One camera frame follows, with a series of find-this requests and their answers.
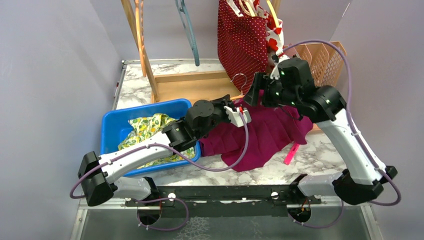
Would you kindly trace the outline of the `grey-blue hanger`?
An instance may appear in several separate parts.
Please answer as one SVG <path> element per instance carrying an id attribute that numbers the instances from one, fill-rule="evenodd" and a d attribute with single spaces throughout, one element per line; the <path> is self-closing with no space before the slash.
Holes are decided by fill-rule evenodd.
<path id="1" fill-rule="evenodd" d="M 188 43 L 190 45 L 190 49 L 193 54 L 194 64 L 198 67 L 200 65 L 200 57 L 189 11 L 184 0 L 175 0 L 175 6 L 178 11 L 182 26 L 187 36 Z"/>

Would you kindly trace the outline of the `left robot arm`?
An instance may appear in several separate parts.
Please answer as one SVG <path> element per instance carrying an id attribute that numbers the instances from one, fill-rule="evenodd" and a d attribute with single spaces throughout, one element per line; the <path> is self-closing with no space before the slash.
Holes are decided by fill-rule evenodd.
<path id="1" fill-rule="evenodd" d="M 112 198 L 130 198 L 152 205 L 160 198 L 159 190 L 149 177 L 133 179 L 125 174 L 152 161 L 179 154 L 194 147 L 197 141 L 221 123 L 244 127 L 251 120 L 242 107 L 235 107 L 229 95 L 209 101 L 198 100 L 186 115 L 170 122 L 161 132 L 123 150 L 97 156 L 84 155 L 77 184 L 90 207 Z"/>

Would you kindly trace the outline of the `orange wavy hanger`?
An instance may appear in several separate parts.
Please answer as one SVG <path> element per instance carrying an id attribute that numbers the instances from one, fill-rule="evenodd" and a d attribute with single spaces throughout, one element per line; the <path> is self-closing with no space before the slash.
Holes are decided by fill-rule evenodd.
<path id="1" fill-rule="evenodd" d="M 140 65 L 142 74 L 144 77 L 147 76 L 147 54 L 145 50 L 145 42 L 144 42 L 144 20 L 143 20 L 143 8 L 144 1 L 143 0 L 134 0 L 135 4 L 135 25 L 136 25 L 136 37 L 138 44 L 138 52 L 140 57 Z"/>

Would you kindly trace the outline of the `magenta pleated skirt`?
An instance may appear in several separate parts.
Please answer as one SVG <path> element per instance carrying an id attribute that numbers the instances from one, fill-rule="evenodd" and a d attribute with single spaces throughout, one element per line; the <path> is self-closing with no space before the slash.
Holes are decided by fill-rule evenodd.
<path id="1" fill-rule="evenodd" d="M 249 106 L 243 100 L 235 106 L 247 108 L 251 122 L 248 123 L 248 148 L 234 171 L 243 172 L 261 168 L 271 157 L 292 142 L 305 145 L 306 135 L 313 129 L 308 117 L 300 117 L 294 107 Z M 221 123 L 199 141 L 204 157 L 220 155 L 226 165 L 233 164 L 243 152 L 245 130 L 231 123 Z"/>

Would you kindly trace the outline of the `lemon print skirt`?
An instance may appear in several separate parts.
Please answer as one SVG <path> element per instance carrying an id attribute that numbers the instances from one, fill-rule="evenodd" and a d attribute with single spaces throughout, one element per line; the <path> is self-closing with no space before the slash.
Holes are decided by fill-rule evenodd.
<path id="1" fill-rule="evenodd" d="M 168 123 L 173 121 L 175 121 L 174 118 L 169 117 L 167 114 L 164 113 L 155 113 L 153 116 L 150 117 L 138 117 L 128 120 L 128 123 L 133 127 L 133 130 L 117 146 L 118 150 L 126 149 L 130 146 L 133 146 L 150 138 L 151 136 L 157 133 L 160 133 Z M 179 155 L 172 155 L 141 165 L 140 167 L 138 167 L 138 169 L 174 163 L 183 160 L 184 159 Z"/>

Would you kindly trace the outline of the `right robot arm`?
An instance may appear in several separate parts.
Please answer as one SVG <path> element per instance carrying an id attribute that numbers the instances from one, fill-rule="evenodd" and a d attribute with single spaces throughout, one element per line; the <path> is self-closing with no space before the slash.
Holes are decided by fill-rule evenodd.
<path id="1" fill-rule="evenodd" d="M 288 190 L 289 199 L 296 204 L 310 196 L 337 196 L 350 205 L 374 202 L 397 169 L 372 152 L 356 130 L 342 95 L 333 86 L 316 86 L 306 60 L 284 60 L 276 71 L 277 76 L 256 72 L 243 100 L 250 106 L 295 108 L 326 134 L 346 165 L 342 172 L 299 177 Z"/>

